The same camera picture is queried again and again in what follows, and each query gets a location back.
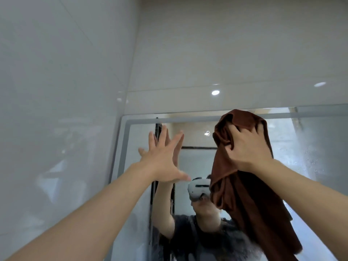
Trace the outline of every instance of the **open hand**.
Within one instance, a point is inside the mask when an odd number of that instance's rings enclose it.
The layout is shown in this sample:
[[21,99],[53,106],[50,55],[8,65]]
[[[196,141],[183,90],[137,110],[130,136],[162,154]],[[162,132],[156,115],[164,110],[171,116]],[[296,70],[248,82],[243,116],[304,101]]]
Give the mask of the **open hand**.
[[238,131],[237,127],[228,125],[233,137],[234,148],[226,146],[226,151],[230,159],[237,165],[238,170],[253,172],[262,164],[273,160],[271,151],[268,148],[263,133],[263,125],[260,123],[256,131],[251,132],[247,129]]
[[154,174],[154,179],[157,181],[167,182],[175,180],[190,181],[191,178],[186,173],[178,170],[177,157],[179,155],[183,133],[176,134],[172,140],[167,137],[167,127],[163,126],[158,143],[153,132],[149,133],[149,151],[139,148],[141,155],[140,162],[148,167]]

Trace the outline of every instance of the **vr headset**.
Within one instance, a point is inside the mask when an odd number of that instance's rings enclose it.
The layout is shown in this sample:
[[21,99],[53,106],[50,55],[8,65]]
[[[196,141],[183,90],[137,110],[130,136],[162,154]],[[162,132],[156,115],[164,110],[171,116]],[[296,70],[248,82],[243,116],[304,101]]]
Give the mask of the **vr headset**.
[[193,179],[187,188],[190,200],[197,202],[203,195],[210,197],[209,185],[210,179],[203,179],[201,177]]

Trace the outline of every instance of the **ceiling light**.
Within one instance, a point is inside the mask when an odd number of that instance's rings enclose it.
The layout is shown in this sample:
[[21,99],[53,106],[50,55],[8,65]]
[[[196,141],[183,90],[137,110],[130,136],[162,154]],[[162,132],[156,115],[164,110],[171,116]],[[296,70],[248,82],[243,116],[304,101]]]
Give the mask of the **ceiling light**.
[[325,84],[326,84],[326,82],[320,82],[320,83],[314,84],[314,87],[322,87]]

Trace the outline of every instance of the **brown towel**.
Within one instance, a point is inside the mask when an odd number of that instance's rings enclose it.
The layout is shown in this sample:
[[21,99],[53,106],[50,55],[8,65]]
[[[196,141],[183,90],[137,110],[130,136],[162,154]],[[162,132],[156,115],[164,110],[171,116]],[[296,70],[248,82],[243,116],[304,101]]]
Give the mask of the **brown towel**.
[[227,122],[248,130],[257,129],[262,123],[272,153],[264,119],[236,109],[223,115],[213,133],[218,149],[211,174],[211,201],[219,209],[226,210],[239,228],[259,244],[268,261],[297,260],[294,254],[299,253],[302,246],[281,198],[252,173],[238,171],[228,157],[225,146],[231,144],[233,149],[233,138]]

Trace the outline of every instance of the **black t-shirt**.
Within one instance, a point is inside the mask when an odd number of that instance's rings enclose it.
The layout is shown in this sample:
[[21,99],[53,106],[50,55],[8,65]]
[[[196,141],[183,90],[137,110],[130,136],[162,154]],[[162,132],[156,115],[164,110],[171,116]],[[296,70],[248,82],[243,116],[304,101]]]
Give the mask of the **black t-shirt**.
[[174,220],[169,247],[177,261],[255,261],[262,255],[232,220],[222,219],[221,229],[215,233],[203,232],[196,216],[175,215]]

